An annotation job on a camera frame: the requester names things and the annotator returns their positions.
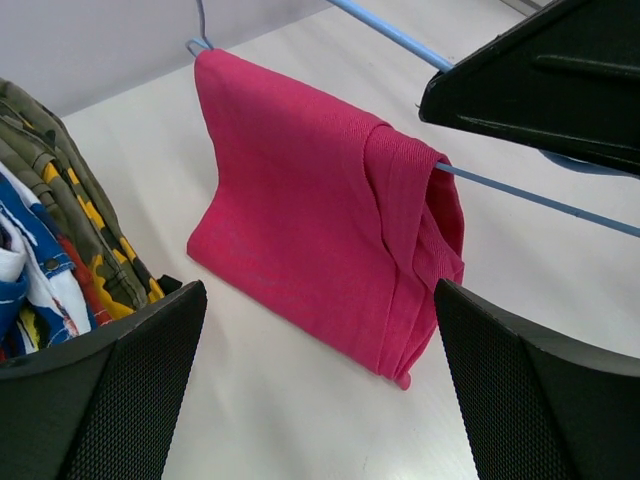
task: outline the pile of clothes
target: pile of clothes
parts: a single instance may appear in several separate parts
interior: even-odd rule
[[[62,121],[0,79],[0,361],[163,297]]]

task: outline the folded shirt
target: folded shirt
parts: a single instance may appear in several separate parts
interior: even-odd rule
[[[372,114],[216,49],[196,87],[220,183],[187,252],[406,389],[436,327],[440,278],[462,280],[447,158]]]

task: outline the black plastic part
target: black plastic part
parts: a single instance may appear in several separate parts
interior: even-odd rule
[[[481,480],[640,478],[640,360],[502,310],[451,282],[436,310]]]
[[[160,479],[206,309],[193,282],[93,332],[0,365],[11,480]]]
[[[640,174],[640,2],[556,0],[427,85],[420,119]]]
[[[175,292],[176,290],[179,290],[182,287],[182,282],[180,280],[176,280],[173,277],[170,277],[169,275],[163,275],[158,279],[158,285],[160,285],[162,291],[166,295],[168,295],[172,292]]]

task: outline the white table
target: white table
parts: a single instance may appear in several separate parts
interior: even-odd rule
[[[360,3],[453,61],[522,18],[497,0]],[[336,8],[232,51],[372,111],[456,166],[640,225],[635,180],[568,172],[528,148],[420,123],[414,105],[434,69]],[[217,185],[191,68],[65,121],[150,269],[201,278],[208,290],[166,479],[475,477],[438,335],[402,392],[186,256]],[[640,241],[466,180],[458,186],[467,288],[640,357]]]

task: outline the clothes hanger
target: clothes hanger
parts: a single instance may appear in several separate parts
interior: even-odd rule
[[[336,6],[342,8],[347,11],[347,13],[352,14],[359,20],[362,20],[367,25],[370,25],[374,30],[382,33],[389,39],[396,42],[398,45],[406,48],[411,51],[418,57],[425,60],[430,65],[435,66],[440,69],[449,69],[453,68],[453,65],[437,53],[432,52],[428,48],[421,45],[419,42],[411,39],[400,30],[395,27],[387,24],[386,22],[374,17],[371,13],[364,10],[362,7],[354,4],[351,1],[344,0],[328,0],[329,2],[335,4]],[[205,11],[202,5],[202,0],[196,0],[198,5],[198,13],[200,15],[200,37],[201,38],[193,38],[186,43],[187,50],[195,57],[197,54],[191,48],[193,45],[197,45],[201,47],[203,50],[213,50],[212,43],[206,38],[205,32]],[[537,195],[535,193],[528,192],[526,190],[522,190],[517,187],[513,187],[511,185],[507,185],[505,183],[498,182],[496,180],[492,180],[490,178],[483,177],[481,175],[477,175],[472,172],[468,172],[466,170],[461,170],[459,168],[453,167],[451,165],[446,165],[442,163],[436,164],[436,168],[442,170],[444,172],[450,173],[452,175],[456,175],[458,177],[465,178],[472,182],[484,185],[489,188],[493,188],[495,190],[499,190],[504,193],[508,193],[509,195],[513,195],[518,198],[522,198],[532,203],[536,203],[538,205],[542,205],[547,208],[551,208],[553,210],[566,213],[568,215],[572,215],[577,218],[581,218],[591,223],[595,223],[597,225],[601,225],[603,227],[609,228],[611,230],[615,230],[627,235],[631,235],[633,237],[640,238],[640,228],[634,227],[633,225],[629,225],[627,223],[619,222],[617,220],[613,220],[611,218],[604,217],[602,215],[598,215],[592,212],[588,212],[586,210],[582,210],[580,208],[573,207],[566,203],[558,202],[552,200],[550,198],[543,197],[541,195]]]

